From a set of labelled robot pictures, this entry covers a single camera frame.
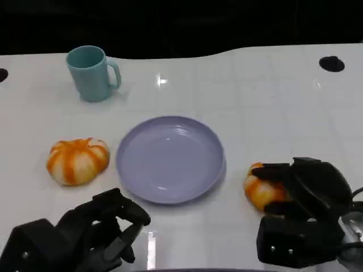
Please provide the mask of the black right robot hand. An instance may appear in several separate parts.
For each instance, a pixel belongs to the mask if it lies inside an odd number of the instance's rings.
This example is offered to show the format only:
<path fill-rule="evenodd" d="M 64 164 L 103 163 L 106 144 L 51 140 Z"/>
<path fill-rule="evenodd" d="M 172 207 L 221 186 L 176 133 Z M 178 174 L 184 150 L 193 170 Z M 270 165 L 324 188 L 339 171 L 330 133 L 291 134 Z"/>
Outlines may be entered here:
<path fill-rule="evenodd" d="M 343 174 L 326 161 L 294 157 L 292 164 L 267 163 L 253 169 L 252 174 L 272 185 L 282 186 L 290 198 L 265 205 L 263 211 L 269 215 L 336 223 L 353 206 L 351 187 Z"/>

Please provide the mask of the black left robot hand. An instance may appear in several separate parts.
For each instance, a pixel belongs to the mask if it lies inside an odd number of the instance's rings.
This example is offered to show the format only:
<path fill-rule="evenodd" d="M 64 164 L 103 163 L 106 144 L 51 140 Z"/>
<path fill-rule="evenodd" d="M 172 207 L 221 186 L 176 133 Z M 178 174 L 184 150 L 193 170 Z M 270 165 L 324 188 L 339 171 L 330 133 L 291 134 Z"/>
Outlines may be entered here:
<path fill-rule="evenodd" d="M 150 215 L 113 188 L 67 211 L 56 228 L 70 245 L 66 271 L 112 271 L 135 261 L 132 244 Z"/>

